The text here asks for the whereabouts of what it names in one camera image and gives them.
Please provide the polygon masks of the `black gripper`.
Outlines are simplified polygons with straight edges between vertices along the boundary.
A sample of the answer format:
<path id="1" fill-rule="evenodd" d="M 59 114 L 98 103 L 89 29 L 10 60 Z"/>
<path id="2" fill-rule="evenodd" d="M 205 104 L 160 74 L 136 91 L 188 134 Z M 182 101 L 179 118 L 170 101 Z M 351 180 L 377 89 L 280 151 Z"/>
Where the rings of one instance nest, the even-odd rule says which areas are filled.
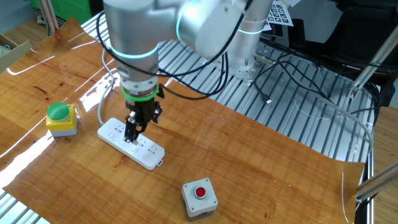
<path id="1" fill-rule="evenodd" d="M 146 130 L 150 121 L 159 122 L 162 107 L 154 96 L 133 97 L 125 96 L 126 108 L 130 114 L 126 116 L 124 141 L 137 145 L 140 133 Z"/>

